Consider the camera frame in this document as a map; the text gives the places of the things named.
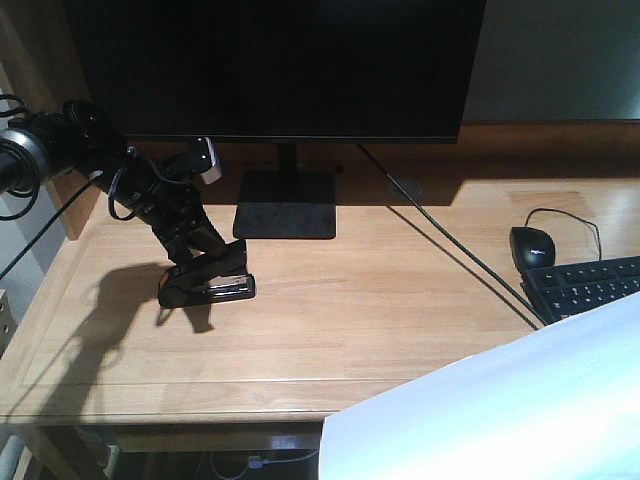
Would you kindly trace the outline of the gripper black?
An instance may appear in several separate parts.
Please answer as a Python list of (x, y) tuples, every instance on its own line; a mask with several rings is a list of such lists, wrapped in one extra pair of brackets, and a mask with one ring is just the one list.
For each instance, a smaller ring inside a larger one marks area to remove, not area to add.
[(208, 224), (197, 191), (166, 183), (149, 172), (134, 175), (134, 213), (148, 224), (176, 265), (190, 262), (194, 251), (212, 257), (226, 253), (224, 239)]

